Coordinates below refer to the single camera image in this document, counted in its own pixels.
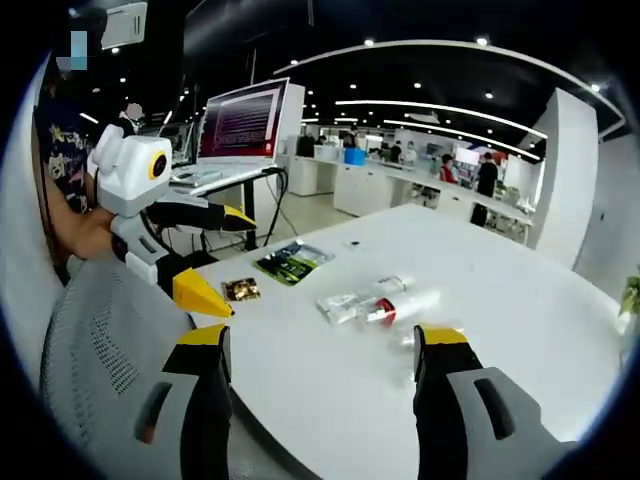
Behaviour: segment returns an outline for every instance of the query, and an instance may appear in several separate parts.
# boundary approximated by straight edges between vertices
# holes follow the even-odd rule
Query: white robot head
[[[164,195],[171,176],[171,142],[130,136],[114,125],[105,128],[93,154],[99,168],[98,203],[132,217]]]

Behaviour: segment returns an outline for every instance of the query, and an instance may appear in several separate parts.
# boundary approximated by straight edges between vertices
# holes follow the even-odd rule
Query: person's arm
[[[83,259],[111,251],[109,226],[113,214],[101,208],[86,215],[71,210],[64,194],[49,176],[48,169],[43,168],[35,124],[31,130],[31,158],[45,233],[55,236],[62,247]]]

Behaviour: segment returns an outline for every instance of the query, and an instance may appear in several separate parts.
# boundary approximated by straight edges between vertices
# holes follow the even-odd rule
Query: computer screen
[[[210,98],[198,158],[274,157],[288,83],[270,80]]]
[[[480,163],[480,154],[473,150],[458,147],[456,148],[456,160],[458,162],[464,162],[475,166]]]

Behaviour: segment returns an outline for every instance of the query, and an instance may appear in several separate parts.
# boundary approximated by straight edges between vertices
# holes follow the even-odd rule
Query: small snack package
[[[296,285],[334,255],[297,239],[286,247],[265,255],[254,265],[285,285]]]
[[[225,282],[222,284],[222,290],[227,300],[231,302],[260,298],[260,290],[255,278],[243,278],[242,280]]]

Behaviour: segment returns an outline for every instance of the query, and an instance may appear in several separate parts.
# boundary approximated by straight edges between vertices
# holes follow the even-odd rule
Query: laptop
[[[197,163],[173,169],[172,186],[196,195],[274,166],[288,84],[288,78],[269,80],[210,98]]]

